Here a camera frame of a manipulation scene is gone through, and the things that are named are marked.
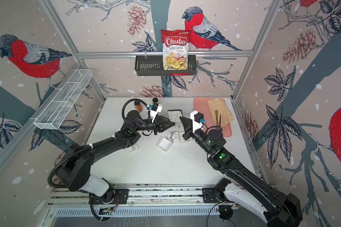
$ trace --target vent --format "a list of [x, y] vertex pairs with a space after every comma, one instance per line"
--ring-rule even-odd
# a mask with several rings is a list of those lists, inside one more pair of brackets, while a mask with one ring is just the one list
[[[117, 218], [140, 216], [180, 216], [180, 215], [208, 215], [213, 205], [197, 206], [148, 206], [148, 207], [118, 207], [110, 215]], [[94, 207], [99, 213], [100, 207]], [[210, 215], [219, 215], [218, 206], [215, 206]], [[86, 217], [92, 216], [89, 207], [59, 207], [56, 217]]]

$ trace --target spice jar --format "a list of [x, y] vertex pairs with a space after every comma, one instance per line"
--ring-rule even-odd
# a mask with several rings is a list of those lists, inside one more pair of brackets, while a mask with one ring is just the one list
[[135, 109], [140, 113], [141, 111], [143, 111], [143, 108], [141, 107], [141, 104], [139, 101], [135, 101], [134, 102], [134, 106], [135, 106]]

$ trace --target white tabletop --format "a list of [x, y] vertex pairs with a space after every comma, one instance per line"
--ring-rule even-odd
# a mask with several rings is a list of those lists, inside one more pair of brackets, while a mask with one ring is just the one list
[[[131, 98], [106, 99], [87, 144], [109, 138], [120, 129], [123, 125], [121, 109], [129, 99]], [[152, 98], [141, 99], [147, 104], [152, 103]], [[158, 99], [159, 104], [163, 105], [160, 115], [167, 118], [169, 118], [167, 110], [181, 109], [183, 116], [187, 118], [193, 111], [194, 98]], [[229, 98], [224, 99], [234, 116], [231, 122], [232, 136], [225, 137], [224, 147], [255, 173], [231, 101]], [[125, 116], [134, 109], [133, 102], [129, 103], [125, 109]], [[145, 110], [141, 112], [141, 116], [143, 119], [147, 118]], [[173, 143], [167, 152], [159, 148], [157, 143], [162, 136], [168, 138], [169, 131], [183, 131], [183, 126], [179, 122], [158, 135], [152, 134], [148, 137], [141, 135], [137, 142], [138, 150], [127, 153], [122, 149], [103, 157], [91, 166], [91, 174], [103, 177], [111, 183], [125, 184], [217, 184], [221, 178], [226, 177], [209, 165], [206, 153], [194, 141]]]

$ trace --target potato chips image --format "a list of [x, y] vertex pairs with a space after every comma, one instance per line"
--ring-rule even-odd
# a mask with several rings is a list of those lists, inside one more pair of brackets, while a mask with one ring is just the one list
[[188, 46], [190, 31], [161, 30], [163, 41], [164, 70], [188, 69]]

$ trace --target small white box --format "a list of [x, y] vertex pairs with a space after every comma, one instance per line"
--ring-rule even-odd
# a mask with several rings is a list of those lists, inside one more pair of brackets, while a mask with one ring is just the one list
[[180, 140], [181, 140], [181, 143], [187, 143], [187, 142], [189, 142], [189, 141], [192, 140], [192, 137], [190, 137], [190, 138], [187, 139], [187, 140], [184, 140], [184, 138], [183, 138], [184, 131], [180, 131], [178, 134], [179, 134], [179, 138], [180, 138]]
[[168, 151], [168, 149], [170, 148], [171, 145], [172, 145], [172, 142], [170, 142], [169, 140], [167, 140], [163, 136], [160, 139], [159, 143], [157, 144], [157, 146], [162, 148], [162, 150], [165, 151], [165, 152]]
[[168, 132], [168, 140], [172, 143], [179, 143], [179, 134], [178, 131], [170, 131]]
[[130, 154], [131, 152], [135, 151], [138, 149], [138, 145], [135, 143], [133, 146], [125, 148], [125, 151]]

